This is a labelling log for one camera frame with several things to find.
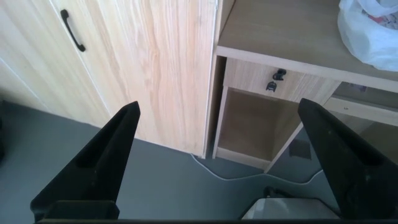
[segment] cabinet shelf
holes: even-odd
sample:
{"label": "cabinet shelf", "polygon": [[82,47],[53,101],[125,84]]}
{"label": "cabinet shelf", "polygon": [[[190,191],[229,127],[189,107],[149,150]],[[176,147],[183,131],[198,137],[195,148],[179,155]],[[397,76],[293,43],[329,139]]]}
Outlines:
{"label": "cabinet shelf", "polygon": [[297,132],[299,104],[224,88],[215,156],[266,170]]}

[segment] black cabinet handle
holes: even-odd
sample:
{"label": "black cabinet handle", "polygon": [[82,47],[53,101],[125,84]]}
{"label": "black cabinet handle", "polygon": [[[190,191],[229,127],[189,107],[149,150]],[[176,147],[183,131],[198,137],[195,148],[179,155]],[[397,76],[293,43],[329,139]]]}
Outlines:
{"label": "black cabinet handle", "polygon": [[69,17],[69,13],[66,9],[62,9],[61,10],[61,16],[62,16],[62,20],[65,23],[65,26],[68,28],[69,34],[72,36],[72,39],[74,41],[74,43],[76,44],[76,47],[81,51],[84,52],[86,50],[85,46],[83,46],[83,44],[79,44],[76,41],[75,36],[72,34],[72,30],[70,30],[69,24],[68,24],[68,17]]}
{"label": "black cabinet handle", "polygon": [[286,70],[280,68],[278,69],[278,72],[272,76],[272,78],[277,81],[283,81],[284,75],[286,75]]}

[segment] white cable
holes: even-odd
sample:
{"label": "white cable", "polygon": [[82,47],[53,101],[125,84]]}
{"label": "white cable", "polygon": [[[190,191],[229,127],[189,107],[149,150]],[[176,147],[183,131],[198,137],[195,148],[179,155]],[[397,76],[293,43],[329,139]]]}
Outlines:
{"label": "white cable", "polygon": [[205,170],[207,170],[211,175],[213,175],[213,176],[215,176],[215,177],[217,177],[218,179],[223,180],[223,181],[244,180],[244,179],[249,179],[249,178],[253,178],[253,177],[268,176],[268,177],[272,177],[272,178],[275,178],[275,179],[277,179],[277,180],[280,180],[280,181],[283,181],[283,182],[286,182],[286,183],[289,183],[289,184],[307,185],[307,184],[309,184],[318,174],[320,174],[320,173],[323,172],[323,170],[318,171],[316,174],[314,174],[314,175],[311,177],[311,179],[310,179],[309,181],[306,181],[306,182],[303,182],[303,183],[292,182],[292,181],[285,180],[285,179],[282,179],[282,178],[280,178],[280,177],[277,177],[277,176],[274,176],[274,175],[270,175],[270,174],[254,174],[254,175],[250,175],[250,176],[247,176],[247,177],[238,177],[238,178],[232,178],[232,179],[225,179],[225,178],[222,178],[222,177],[220,177],[219,175],[215,174],[213,171],[211,171],[209,168],[207,168],[207,166],[205,166],[205,165],[203,165],[201,162],[199,162],[198,159],[197,159],[193,154],[191,154],[191,156],[192,156],[192,158],[193,158],[193,160],[194,160],[195,162],[197,162],[200,166],[202,166]]}

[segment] white object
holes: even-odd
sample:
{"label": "white object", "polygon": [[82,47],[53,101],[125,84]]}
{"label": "white object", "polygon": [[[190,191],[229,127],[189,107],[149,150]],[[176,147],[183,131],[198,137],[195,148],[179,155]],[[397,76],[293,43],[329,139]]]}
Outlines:
{"label": "white object", "polygon": [[262,198],[246,212],[247,219],[339,219],[317,199]]}
{"label": "white object", "polygon": [[341,0],[338,28],[356,58],[398,72],[398,0]]}

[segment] desk drawer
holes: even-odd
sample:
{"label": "desk drawer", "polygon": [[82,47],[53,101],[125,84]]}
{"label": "desk drawer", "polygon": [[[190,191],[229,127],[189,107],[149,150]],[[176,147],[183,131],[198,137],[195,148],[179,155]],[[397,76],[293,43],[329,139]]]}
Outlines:
{"label": "desk drawer", "polygon": [[[306,98],[322,105],[340,84],[338,81],[290,70],[286,71],[284,80],[275,81],[272,76],[278,69],[228,58],[224,86],[293,102],[300,102],[301,98]],[[267,84],[272,81],[277,84],[275,91],[266,90]]]}

